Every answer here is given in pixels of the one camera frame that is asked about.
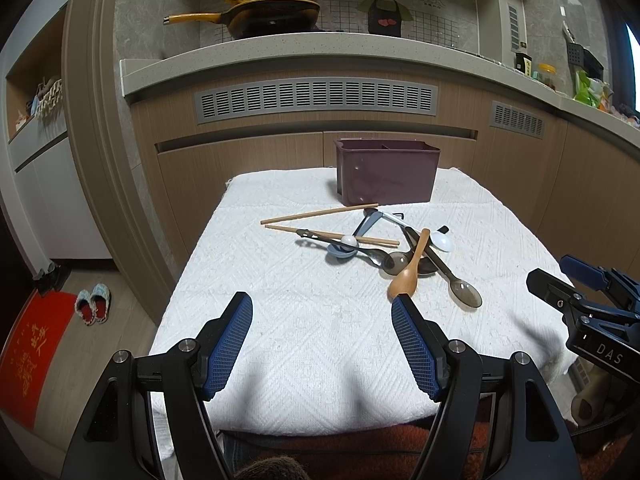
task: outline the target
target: wooden chopstick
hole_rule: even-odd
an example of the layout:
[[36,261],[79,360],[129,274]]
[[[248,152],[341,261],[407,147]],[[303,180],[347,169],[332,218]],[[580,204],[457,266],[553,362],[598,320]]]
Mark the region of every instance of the wooden chopstick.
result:
[[[267,229],[276,229],[277,231],[286,231],[287,233],[295,233],[300,228],[298,227],[284,227],[282,225],[265,225]],[[324,236],[326,238],[333,238],[334,240],[340,240],[344,235],[340,233],[328,233],[326,231],[316,231],[315,229],[309,229],[312,233],[315,233],[320,236]],[[386,240],[384,238],[367,238],[366,236],[356,236],[356,240],[361,244],[368,245],[382,245],[382,246],[391,246],[398,247],[400,242],[398,240]]]
[[298,220],[300,218],[311,218],[312,216],[330,215],[331,213],[342,213],[344,211],[355,211],[356,209],[364,209],[366,207],[378,207],[378,204],[352,205],[350,207],[339,207],[336,209],[323,209],[322,211],[312,211],[311,213],[300,213],[299,215],[280,216],[278,218],[267,218],[260,220],[260,225],[275,224],[276,222],[284,222],[286,220]]

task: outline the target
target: white towel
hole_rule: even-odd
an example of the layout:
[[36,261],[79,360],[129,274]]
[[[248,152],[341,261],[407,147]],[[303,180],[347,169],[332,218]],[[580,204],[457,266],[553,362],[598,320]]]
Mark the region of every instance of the white towel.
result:
[[[261,219],[341,206],[335,170],[261,171],[233,179],[175,288],[151,353],[165,352],[247,292],[254,320],[226,388],[207,403],[214,428],[319,435],[391,426],[431,415],[436,404],[415,384],[390,317],[391,277],[366,256],[338,263],[324,244],[265,229]],[[458,170],[438,170],[429,203],[387,206],[420,230],[450,228],[452,272],[476,286],[483,304],[456,304],[440,274],[421,278],[414,303],[449,338],[478,353],[528,353],[547,381],[575,356],[561,314],[527,291],[537,267],[559,276],[539,240],[487,190]],[[286,222],[351,233],[362,211]],[[379,220],[368,235],[401,240]],[[172,443],[161,394],[153,395],[161,457]]]

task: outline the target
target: bottle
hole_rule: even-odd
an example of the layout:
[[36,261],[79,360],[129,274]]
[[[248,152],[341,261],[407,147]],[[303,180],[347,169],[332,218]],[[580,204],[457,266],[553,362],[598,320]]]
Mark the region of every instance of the bottle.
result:
[[540,81],[547,85],[552,90],[556,89],[556,67],[546,63],[540,63],[538,65],[538,73],[540,74]]
[[531,77],[531,56],[527,54],[527,44],[524,41],[520,42],[520,47],[516,52],[516,70],[519,70],[524,75]]

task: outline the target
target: white cabinet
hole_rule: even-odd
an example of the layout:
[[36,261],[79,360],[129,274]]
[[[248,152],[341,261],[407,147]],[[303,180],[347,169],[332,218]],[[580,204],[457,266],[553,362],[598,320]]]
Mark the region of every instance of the white cabinet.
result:
[[37,121],[27,124],[9,146],[14,171],[23,165],[15,183],[40,246],[47,258],[111,258],[84,197],[69,139],[58,135],[60,142],[24,164],[51,142],[51,133],[37,128]]

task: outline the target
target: wooden cabinet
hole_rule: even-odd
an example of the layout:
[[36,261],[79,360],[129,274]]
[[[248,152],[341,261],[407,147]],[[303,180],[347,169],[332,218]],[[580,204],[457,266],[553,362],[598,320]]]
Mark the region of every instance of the wooden cabinet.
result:
[[569,124],[538,237],[556,258],[571,253],[640,278],[640,164]]
[[322,133],[222,140],[158,155],[162,179],[189,254],[239,174],[322,168]]
[[543,138],[490,127],[487,113],[486,118],[478,122],[471,176],[535,233],[558,172],[566,121],[488,92],[483,109],[489,110],[494,100],[542,118],[545,121]]

